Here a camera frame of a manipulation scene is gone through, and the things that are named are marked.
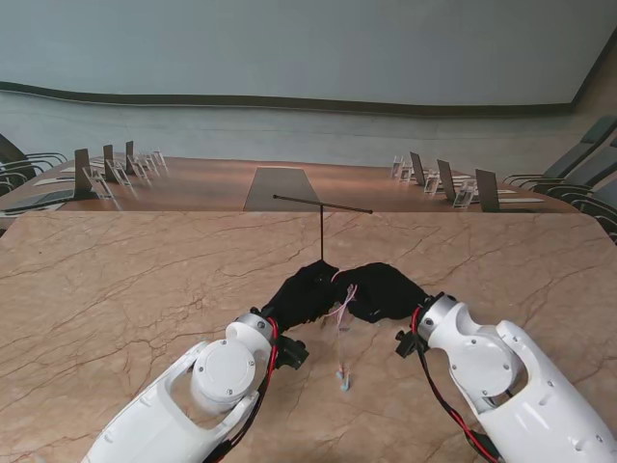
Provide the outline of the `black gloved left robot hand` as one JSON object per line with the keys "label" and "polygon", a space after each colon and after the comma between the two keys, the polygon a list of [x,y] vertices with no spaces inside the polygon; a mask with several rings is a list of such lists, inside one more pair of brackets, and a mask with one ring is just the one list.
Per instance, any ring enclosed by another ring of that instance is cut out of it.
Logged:
{"label": "black gloved left robot hand", "polygon": [[279,332],[315,321],[335,302],[333,276],[338,269],[323,259],[300,268],[287,278],[260,315],[277,323]]}

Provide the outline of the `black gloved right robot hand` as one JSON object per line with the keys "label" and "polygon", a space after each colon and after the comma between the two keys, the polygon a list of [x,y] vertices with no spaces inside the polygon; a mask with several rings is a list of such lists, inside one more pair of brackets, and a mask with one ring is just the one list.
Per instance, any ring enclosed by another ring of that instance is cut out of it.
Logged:
{"label": "black gloved right robot hand", "polygon": [[362,321],[375,323],[384,318],[401,320],[410,317],[428,294],[393,266],[372,262],[339,272],[334,278],[336,296],[342,301],[349,286],[356,291],[347,303],[347,311]]}

